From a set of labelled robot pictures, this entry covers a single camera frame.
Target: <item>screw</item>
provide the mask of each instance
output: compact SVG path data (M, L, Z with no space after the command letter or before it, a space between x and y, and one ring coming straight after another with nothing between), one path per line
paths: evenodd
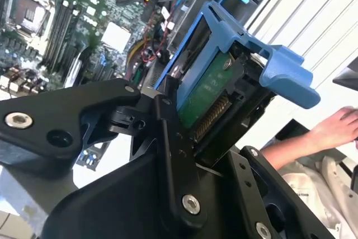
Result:
M130 87L130 86L125 86L124 89L126 89L129 92L134 92L134 89L132 87Z
M185 210L187 210L190 214L192 215L199 214L200 204L199 201L194 196L192 196L191 194L184 195L181 201Z
M33 120L25 113L13 112L6 115L5 123L16 129L26 129L32 125Z
M168 99L163 99L163 102L164 102L165 104L167 104L167 105L170 105L170 104L171 104L170 100L168 100Z
M269 229L261 222L256 223L256 231L262 239L271 239L271 233Z
M257 151L255 151L253 148L252 148L252 149L250 149L250 151L251 151L252 155L254 155L255 157L257 157L257 156L258 156Z
M233 65L233 61L230 58L224 63L223 69L228 70L232 65Z

